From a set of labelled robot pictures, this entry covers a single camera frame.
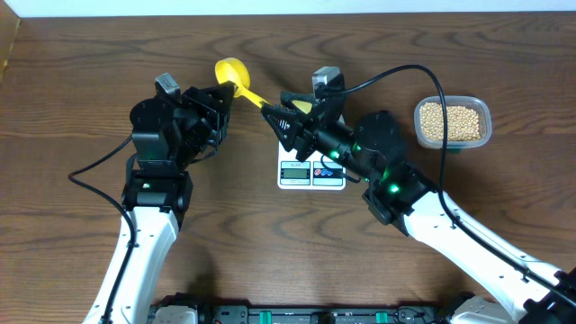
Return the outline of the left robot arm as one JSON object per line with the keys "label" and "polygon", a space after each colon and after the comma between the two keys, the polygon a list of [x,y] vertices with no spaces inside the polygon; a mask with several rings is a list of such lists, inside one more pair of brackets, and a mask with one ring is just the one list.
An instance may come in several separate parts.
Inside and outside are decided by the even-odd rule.
{"label": "left robot arm", "polygon": [[161,269],[194,188],[187,168],[226,137],[236,87],[231,82],[181,91],[157,79],[153,97],[130,111],[136,152],[126,166],[121,231],[87,323],[144,323]]}

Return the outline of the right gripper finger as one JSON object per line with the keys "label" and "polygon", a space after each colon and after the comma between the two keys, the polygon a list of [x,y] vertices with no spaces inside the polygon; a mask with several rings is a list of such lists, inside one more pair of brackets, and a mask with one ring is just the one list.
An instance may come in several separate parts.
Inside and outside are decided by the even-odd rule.
{"label": "right gripper finger", "polygon": [[290,151],[294,148],[296,139],[302,135],[303,122],[306,115],[294,104],[265,103],[261,109],[264,119],[273,129],[283,148]]}
{"label": "right gripper finger", "polygon": [[310,113],[316,112],[319,109],[318,106],[319,106],[320,102],[314,96],[314,94],[300,94],[300,93],[294,93],[294,92],[288,92],[288,91],[282,91],[281,92],[281,94],[280,94],[281,104],[284,107],[286,107],[287,109],[302,113],[302,111],[300,111],[298,108],[296,108],[292,104],[293,100],[300,100],[300,101],[312,103],[312,109],[311,109]]}

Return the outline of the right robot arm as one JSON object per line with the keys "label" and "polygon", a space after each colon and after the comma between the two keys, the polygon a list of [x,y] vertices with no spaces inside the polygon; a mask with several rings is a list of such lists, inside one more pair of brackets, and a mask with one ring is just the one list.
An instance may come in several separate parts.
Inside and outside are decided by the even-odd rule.
{"label": "right robot arm", "polygon": [[399,125],[386,111],[340,122],[343,98],[322,99],[303,112],[288,100],[266,103],[264,119],[282,145],[304,161],[314,152],[368,183],[373,216],[422,242],[461,268],[516,323],[573,323],[575,274],[509,244],[462,210],[406,158]]}

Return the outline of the yellow measuring scoop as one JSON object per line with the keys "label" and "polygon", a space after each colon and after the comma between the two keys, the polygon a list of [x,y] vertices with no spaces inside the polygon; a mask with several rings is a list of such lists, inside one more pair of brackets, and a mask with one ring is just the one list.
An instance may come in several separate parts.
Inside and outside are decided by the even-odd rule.
{"label": "yellow measuring scoop", "polygon": [[215,64],[214,72],[219,84],[231,82],[235,86],[235,97],[244,97],[259,109],[268,104],[267,100],[249,90],[251,79],[248,69],[238,58],[219,60]]}

